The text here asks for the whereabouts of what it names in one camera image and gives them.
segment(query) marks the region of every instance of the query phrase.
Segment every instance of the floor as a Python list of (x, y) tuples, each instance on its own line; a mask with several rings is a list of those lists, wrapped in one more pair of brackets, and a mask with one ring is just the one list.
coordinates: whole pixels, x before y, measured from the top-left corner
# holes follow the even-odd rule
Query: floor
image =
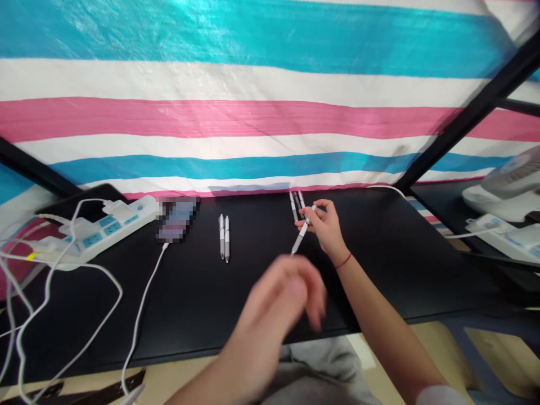
[[(431, 355), (450, 385), (466, 398), (467, 388), (475, 388), (476, 382), (448, 330), (439, 322), (413, 325), (413, 331)], [(532, 397), (533, 389), (540, 387), (540, 360), (532, 354), (521, 339), (515, 336), (472, 331), (471, 336), (492, 365), (506, 387), (516, 395)], [(383, 404), (402, 405), (403, 400), (390, 382), (385, 371), (373, 355), (361, 334), (349, 335), (350, 342), (362, 361), (363, 373), (374, 395)], [(179, 387), (202, 370), (212, 357), (182, 362), (159, 364), (146, 368), (145, 384), (138, 405), (163, 404)], [(130, 375), (140, 369), (130, 370)], [(120, 379), (120, 372), (113, 371), (65, 380), (64, 394), (101, 389)], [(42, 383), (28, 384), (27, 390), (38, 389)], [(17, 395), (15, 387), (0, 390), (0, 398)]]

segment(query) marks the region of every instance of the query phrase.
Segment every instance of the red string bracelet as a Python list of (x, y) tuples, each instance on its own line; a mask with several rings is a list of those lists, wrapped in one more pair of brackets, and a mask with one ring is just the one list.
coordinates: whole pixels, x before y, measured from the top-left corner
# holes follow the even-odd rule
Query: red string bracelet
[(347, 263), (347, 262), (349, 261), (349, 259), (350, 259), (350, 257), (351, 257), (352, 255), (353, 255), (353, 254), (349, 252), (349, 256), (347, 257), (347, 259), (346, 259), (343, 263), (341, 263), (339, 266), (336, 266), (336, 270), (339, 269), (341, 266), (344, 266), (345, 263)]

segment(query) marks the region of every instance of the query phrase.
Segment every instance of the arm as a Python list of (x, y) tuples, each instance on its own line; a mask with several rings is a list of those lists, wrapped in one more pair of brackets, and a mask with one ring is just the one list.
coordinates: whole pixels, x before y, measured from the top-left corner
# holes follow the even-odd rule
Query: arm
[[(418, 395), (433, 385), (448, 385), (433, 360), (403, 318), (371, 282), (345, 246), (334, 203), (315, 201), (326, 212), (304, 209), (323, 250), (328, 254), (360, 324), (364, 337), (402, 398), (415, 404)], [(295, 224), (302, 226), (304, 221)]]
[(234, 405), (256, 400), (276, 373), (287, 333), (304, 310), (312, 327), (320, 330), (325, 305), (325, 285), (308, 259), (277, 258), (253, 286), (217, 359), (165, 405)]

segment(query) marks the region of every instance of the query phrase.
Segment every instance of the white cable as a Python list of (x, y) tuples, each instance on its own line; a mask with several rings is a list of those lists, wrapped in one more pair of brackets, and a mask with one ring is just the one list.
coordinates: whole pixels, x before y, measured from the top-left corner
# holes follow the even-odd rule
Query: white cable
[(403, 192), (402, 192), (400, 189), (395, 188), (395, 187), (392, 187), (392, 186), (384, 186), (384, 185), (382, 185), (382, 184), (381, 184), (381, 185), (376, 184), (376, 185), (374, 185), (374, 186), (367, 186), (366, 188), (376, 188), (376, 187), (380, 187), (380, 188), (389, 188), (389, 189), (391, 189), (391, 190), (397, 191), (397, 192), (401, 195), (401, 197), (403, 197), (404, 199), (407, 199), (407, 198), (405, 197), (405, 194), (403, 194)]
[[(4, 252), (0, 252), (0, 257), (5, 257), (5, 258), (8, 258), (8, 259), (19, 259), (19, 260), (26, 260), (26, 257), (24, 256), (17, 256), (17, 255), (12, 255), (12, 254), (7, 254), (7, 253), (4, 253)], [(53, 264), (54, 262), (51, 262), (49, 260), (40, 260), (40, 259), (32, 259), (31, 260), (32, 262), (36, 262), (36, 263), (45, 263), (45, 264)], [(71, 365), (73, 363), (75, 363), (80, 356), (82, 356), (82, 354), (86, 351), (86, 349), (92, 344), (92, 342), (94, 341), (94, 338), (97, 336), (97, 334), (99, 333), (99, 331), (101, 330), (101, 328), (103, 327), (103, 325), (105, 324), (105, 322), (107, 322), (107, 320), (109, 319), (109, 317), (112, 315), (112, 313), (114, 312), (114, 310), (116, 309), (116, 307), (118, 306), (118, 304), (120, 303), (120, 300), (122, 299), (122, 296), (124, 295), (124, 291), (122, 290), (122, 286), (120, 285), (120, 283), (118, 283), (118, 281), (115, 279), (115, 277), (103, 266), (100, 266), (100, 265), (97, 265), (97, 264), (90, 264), (90, 263), (84, 263), (84, 264), (80, 264), (80, 263), (68, 263), (68, 262), (62, 262), (62, 264), (67, 264), (67, 265), (71, 265), (71, 266), (80, 266), (80, 267), (92, 267), (92, 268), (96, 268), (98, 270), (101, 270), (105, 275), (107, 275), (107, 277), (114, 283), (114, 285), (116, 286), (116, 288), (118, 289), (118, 298), (116, 300), (116, 303), (113, 305), (113, 307), (111, 308), (111, 310), (109, 311), (109, 313), (107, 314), (107, 316), (103, 319), (103, 321), (101, 322), (101, 324), (98, 326), (98, 328), (96, 329), (96, 331), (94, 332), (94, 334), (92, 335), (92, 337), (90, 338), (90, 340), (88, 341), (88, 343), (86, 343), (86, 345), (83, 347), (83, 349), (79, 352), (79, 354), (77, 354), (62, 370), (60, 370), (60, 372), (58, 372), (58, 374), (56, 376), (54, 376), (54, 378), (38, 393), (38, 395), (35, 396), (34, 400), (31, 401), (30, 398), (28, 398), (28, 396), (26, 396), (26, 393), (24, 393), (24, 390), (21, 390), (21, 397), (24, 399), (24, 397), (26, 397), (30, 402), (27, 402), (27, 404), (31, 404), (31, 405), (34, 405), (36, 404), (36, 401), (41, 398), (41, 396), (43, 395), (43, 393), (48, 389), (50, 388), (50, 386), (52, 384), (54, 384), (54, 382), (69, 368), (71, 367)], [(50, 279), (51, 279), (51, 273), (49, 272), (49, 275), (47, 276), (47, 281), (49, 281), (49, 284), (50, 284)], [(41, 307), (39, 307), (34, 314), (38, 314), (39, 311), (41, 311), (43, 305)], [(31, 319), (27, 319), (25, 324), (23, 324), (22, 326), (20, 326), (20, 328), (23, 328), (26, 326), (26, 324), (31, 321)], [(22, 353), (20, 353), (24, 356), (24, 359), (26, 360), (26, 356), (25, 356), (25, 353), (24, 351)]]
[[(70, 235), (71, 235), (71, 242), (68, 243), (68, 245), (66, 246), (66, 248), (64, 248), (64, 250), (62, 251), (62, 253), (60, 253), (60, 255), (58, 256), (58, 258), (54, 261), (54, 263), (52, 263), (51, 265), (51, 270), (49, 271), (49, 274), (47, 275), (47, 281), (45, 282), (45, 299), (43, 301), (43, 303), (39, 306), (39, 308), (30, 315), (30, 317), (22, 324), (22, 327), (21, 327), (21, 330), (19, 332), (19, 334), (17, 335), (17, 343), (16, 343), (16, 346), (17, 346), (17, 353), (19, 355), (19, 358), (21, 359), (20, 361), (20, 364), (19, 364), (19, 375), (18, 375), (18, 378), (17, 378), (17, 385), (19, 386), (19, 392), (20, 392), (20, 396), (21, 398), (23, 399), (23, 401), (28, 404), (28, 405), (34, 405), (37, 400), (39, 398), (41, 398), (41, 396), (43, 395), (43, 393), (54, 383), (54, 381), (56, 381), (56, 379), (62, 375), (64, 373), (65, 370), (67, 370), (75, 361), (77, 361), (77, 359), (84, 353), (84, 351), (86, 350), (86, 348), (90, 345), (90, 343), (93, 341), (93, 339), (96, 337), (97, 333), (99, 332), (99, 330), (101, 329), (101, 327), (103, 326), (103, 324), (105, 323), (105, 321), (107, 319), (109, 319), (109, 316), (110, 314), (112, 313), (112, 311), (116, 308), (116, 305), (118, 304), (115, 304), (115, 306), (113, 307), (113, 310), (106, 316), (106, 318), (104, 319), (104, 321), (100, 324), (100, 326), (98, 327), (98, 329), (96, 330), (96, 332), (94, 333), (94, 335), (92, 335), (90, 341), (85, 345), (85, 347), (83, 348), (83, 350), (77, 354), (75, 356), (75, 358), (70, 361), (66, 367), (64, 367), (39, 393), (38, 395), (36, 395), (34, 397), (33, 400), (31, 400), (26, 392), (24, 391), (24, 368), (25, 368), (25, 365), (26, 365), (26, 354), (24, 353), (24, 348), (23, 348), (23, 334), (24, 334), (24, 331), (26, 330), (26, 327), (29, 325), (29, 323), (37, 316), (37, 314), (39, 314), (43, 308), (45, 308), (45, 306), (48, 304), (49, 300), (51, 299), (51, 280), (52, 280), (52, 276), (56, 270), (56, 268), (58, 267), (58, 264), (60, 263), (60, 261), (62, 260), (62, 257), (64, 257), (64, 255), (66, 254), (66, 252), (71, 248), (71, 246), (73, 246), (73, 244), (75, 243), (75, 241), (77, 240), (77, 236), (75, 235), (75, 219), (77, 218), (77, 215), (79, 214), (79, 211), (80, 211), (80, 207), (83, 203), (87, 202), (87, 201), (102, 201), (103, 203), (105, 202), (105, 200), (103, 199), (85, 199), (85, 200), (81, 200), (79, 201), (79, 203), (77, 204), (77, 207), (75, 208), (75, 212), (73, 213), (73, 216), (71, 218), (71, 222), (69, 224), (69, 230), (70, 230)], [(5, 255), (5, 254), (1, 254), (1, 256), (3, 257), (9, 257), (10, 255)], [(33, 262), (38, 262), (38, 263), (48, 263), (48, 264), (51, 264), (51, 262), (46, 262), (44, 260), (31, 260)], [(88, 266), (88, 267), (96, 267), (96, 265), (89, 265), (89, 264), (86, 264), (84, 266)], [(101, 271), (103, 271), (106, 275), (109, 276), (109, 278), (113, 281), (114, 284), (117, 285), (117, 288), (119, 288), (119, 291), (121, 291), (121, 287), (120, 285), (118, 284), (118, 282), (116, 281), (116, 279), (108, 272), (107, 269), (101, 267), (101, 266), (98, 266), (97, 268), (99, 268)]]
[(6, 375), (7, 369), (11, 362), (11, 355), (13, 353), (13, 345), (15, 340), (15, 316), (13, 315), (13, 307), (11, 305), (11, 282), (6, 277), (6, 304), (7, 304), (7, 317), (10, 320), (10, 341), (7, 346), (7, 353), (6, 353), (6, 359), (4, 360), (4, 365), (2, 367), (2, 371), (0, 372), (0, 383), (2, 383), (2, 380), (4, 379), (4, 376)]
[[(26, 231), (24, 233), (24, 235), (22, 236), (21, 238), (21, 241), (23, 242), (27, 242), (24, 240), (24, 238), (30, 236), (32, 233), (34, 233), (35, 231), (49, 225), (50, 223), (45, 221), (45, 222), (42, 222), (41, 224), (31, 228), (30, 230)], [(17, 244), (19, 243), (19, 240), (16, 241), (16, 243), (11, 246), (8, 250), (8, 253), (11, 253), (13, 251), (13, 249), (17, 246)], [(18, 329), (21, 329), (21, 327), (16, 327), (15, 326), (15, 316), (13, 314), (13, 307), (12, 307), (12, 303), (11, 303), (11, 286), (12, 286), (12, 282), (10, 281), (10, 278), (8, 277), (8, 273), (11, 274), (11, 272), (7, 269), (7, 263), (4, 262), (2, 259), (0, 259), (0, 266), (2, 267), (2, 269), (4, 269), (4, 273), (6, 275), (6, 304), (7, 304), (7, 317), (8, 319), (10, 320), (10, 330), (9, 332), (7, 333), (4, 333), (2, 335), (0, 335), (0, 338), (3, 337), (3, 336), (6, 336), (6, 335), (9, 335), (10, 336), (10, 341), (8, 343), (8, 346), (7, 346), (7, 353), (6, 353), (6, 359), (4, 360), (4, 365), (2, 366), (2, 371), (0, 372), (0, 384), (2, 383), (5, 375), (6, 375), (6, 372), (7, 372), (7, 369), (9, 368), (9, 365), (10, 365), (10, 362), (11, 362), (11, 356), (12, 356), (12, 353), (13, 353), (13, 347), (14, 347), (14, 343), (15, 343), (15, 331), (18, 330)], [(30, 301), (28, 301), (28, 299), (26, 298), (26, 295), (23, 294), (23, 291), (19, 285), (19, 283), (15, 283), (15, 289), (19, 290), (20, 293), (20, 297), (21, 299), (23, 300), (24, 304), (26, 305), (26, 307), (28, 308), (28, 311), (30, 312), (30, 314), (32, 314), (34, 312), (33, 308), (32, 308), (32, 305), (30, 305)]]
[(471, 233), (464, 233), (463, 235), (446, 235), (446, 239), (461, 239), (463, 237), (470, 237), (470, 236), (476, 236), (476, 235), (483, 235), (484, 233), (491, 233), (497, 230), (497, 228), (491, 228), (491, 229), (483, 229), (482, 231), (477, 232), (471, 232)]
[(60, 222), (64, 225), (69, 225), (69, 219), (59, 217), (58, 215), (52, 215), (52, 214), (36, 214), (36, 217), (38, 218), (46, 218), (46, 219), (53, 219), (54, 221)]
[(135, 351), (135, 346), (137, 345), (137, 334), (139, 330), (139, 321), (141, 320), (141, 314), (142, 309), (145, 306), (145, 300), (146, 300), (146, 294), (148, 293), (148, 289), (150, 288), (150, 284), (152, 284), (152, 280), (154, 279), (154, 276), (156, 275), (156, 271), (158, 270), (159, 263), (161, 262), (161, 258), (163, 257), (163, 254), (165, 253), (165, 249), (169, 246), (168, 243), (164, 243), (163, 247), (161, 248), (161, 253), (159, 257), (157, 258), (156, 267), (154, 268), (154, 271), (152, 272), (152, 275), (148, 279), (148, 283), (146, 284), (145, 292), (142, 294), (141, 299), (141, 305), (139, 305), (139, 311), (137, 312), (137, 319), (135, 319), (135, 328), (133, 329), (133, 340), (131, 342), (131, 348), (129, 350), (128, 356), (125, 359), (124, 367), (122, 367), (122, 391), (124, 391), (124, 395), (129, 394), (128, 386), (125, 383), (125, 372), (128, 368), (129, 361), (131, 360), (131, 356), (133, 355), (133, 352)]
[[(17, 330), (19, 330), (19, 329), (21, 329), (21, 326), (17, 326), (17, 327), (14, 329), (14, 331), (17, 331)], [(11, 333), (11, 330), (8, 330), (7, 332), (2, 333), (2, 334), (0, 335), (0, 338), (3, 338), (4, 336), (9, 335), (10, 333)]]

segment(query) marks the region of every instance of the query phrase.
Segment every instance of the white fan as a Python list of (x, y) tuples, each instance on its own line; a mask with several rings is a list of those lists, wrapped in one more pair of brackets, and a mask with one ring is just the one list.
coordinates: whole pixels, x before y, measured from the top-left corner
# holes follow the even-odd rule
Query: white fan
[(514, 157), (462, 193), (465, 203), (482, 214), (523, 222), (540, 210), (540, 146)]

